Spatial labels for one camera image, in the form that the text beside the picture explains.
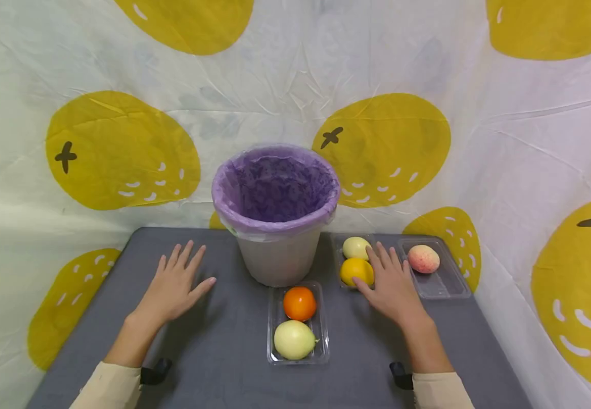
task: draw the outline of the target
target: black clip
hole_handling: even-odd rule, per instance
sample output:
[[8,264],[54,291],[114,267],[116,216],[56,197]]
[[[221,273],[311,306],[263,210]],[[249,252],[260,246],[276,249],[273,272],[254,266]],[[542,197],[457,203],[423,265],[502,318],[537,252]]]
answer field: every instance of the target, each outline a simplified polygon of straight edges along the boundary
[[141,385],[158,385],[169,374],[172,361],[167,358],[159,358],[153,368],[141,368]]
[[395,386],[400,389],[404,389],[405,391],[414,390],[413,376],[406,373],[402,362],[391,362],[388,367],[391,369],[391,375],[393,375]]

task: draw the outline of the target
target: orange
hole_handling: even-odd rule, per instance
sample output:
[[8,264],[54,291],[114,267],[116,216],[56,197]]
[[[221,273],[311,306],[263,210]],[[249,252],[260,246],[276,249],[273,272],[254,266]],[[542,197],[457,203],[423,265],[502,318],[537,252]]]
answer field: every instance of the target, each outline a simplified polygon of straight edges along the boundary
[[306,287],[293,287],[284,294],[284,312],[290,319],[304,322],[316,313],[316,297]]

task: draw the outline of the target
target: gray table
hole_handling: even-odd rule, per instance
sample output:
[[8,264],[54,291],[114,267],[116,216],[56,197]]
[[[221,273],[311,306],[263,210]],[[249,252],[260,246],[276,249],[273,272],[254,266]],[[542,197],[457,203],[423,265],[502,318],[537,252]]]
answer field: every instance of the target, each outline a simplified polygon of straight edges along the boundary
[[[398,235],[377,235],[395,245]],[[226,231],[142,228],[132,234],[97,295],[34,393],[28,408],[68,408],[148,287],[162,254],[193,239],[208,247],[202,277],[218,277],[208,298],[168,324],[146,366],[174,361],[159,386],[145,386],[138,408],[413,408],[394,386],[389,363],[409,367],[402,335],[356,292],[338,285],[329,235],[322,235],[307,279],[322,284],[329,328],[325,365],[272,366],[266,359],[269,290],[245,270]],[[531,408],[473,297],[425,301],[452,365],[477,409]]]

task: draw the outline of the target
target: yellow fruit print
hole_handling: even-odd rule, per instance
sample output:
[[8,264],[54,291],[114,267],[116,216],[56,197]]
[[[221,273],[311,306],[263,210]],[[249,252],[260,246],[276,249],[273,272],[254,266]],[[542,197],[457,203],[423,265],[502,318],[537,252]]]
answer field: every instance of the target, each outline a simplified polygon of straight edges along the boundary
[[159,43],[194,55],[221,52],[241,37],[253,0],[116,0]]
[[481,246],[470,216],[459,207],[441,207],[419,216],[402,234],[438,236],[450,248],[452,257],[474,293],[481,276]]
[[93,210],[178,201],[200,182],[198,153],[178,122],[118,91],[59,108],[45,152],[58,184]]
[[220,221],[220,217],[218,216],[217,212],[213,212],[212,217],[209,219],[209,228],[222,229],[223,231],[226,231],[227,229],[227,227],[225,227],[225,225],[223,225],[223,223]]
[[525,60],[591,53],[591,0],[486,0],[493,48]]
[[385,94],[330,116],[313,150],[338,174],[339,204],[389,206],[405,201],[441,170],[450,126],[432,103],[411,94]]
[[120,251],[89,251],[65,265],[34,314],[27,334],[34,365],[47,370],[109,274]]
[[591,383],[591,203],[554,231],[533,267],[531,292],[554,346]]

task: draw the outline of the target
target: hand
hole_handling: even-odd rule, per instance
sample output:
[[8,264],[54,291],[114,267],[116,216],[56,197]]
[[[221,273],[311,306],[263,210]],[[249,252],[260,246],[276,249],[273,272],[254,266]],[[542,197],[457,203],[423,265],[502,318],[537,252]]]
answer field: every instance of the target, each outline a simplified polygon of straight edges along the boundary
[[191,289],[195,272],[204,257],[205,246],[200,247],[188,265],[186,262],[193,249],[193,241],[184,246],[182,254],[179,254],[180,249],[182,246],[176,245],[167,262],[166,256],[161,256],[157,274],[132,314],[152,320],[160,327],[191,309],[213,287],[216,279],[211,277]]
[[389,253],[377,242],[377,255],[371,247],[366,251],[375,274],[375,289],[371,290],[363,280],[352,280],[370,305],[404,328],[407,322],[427,317],[411,279],[408,262],[400,264],[393,247]]

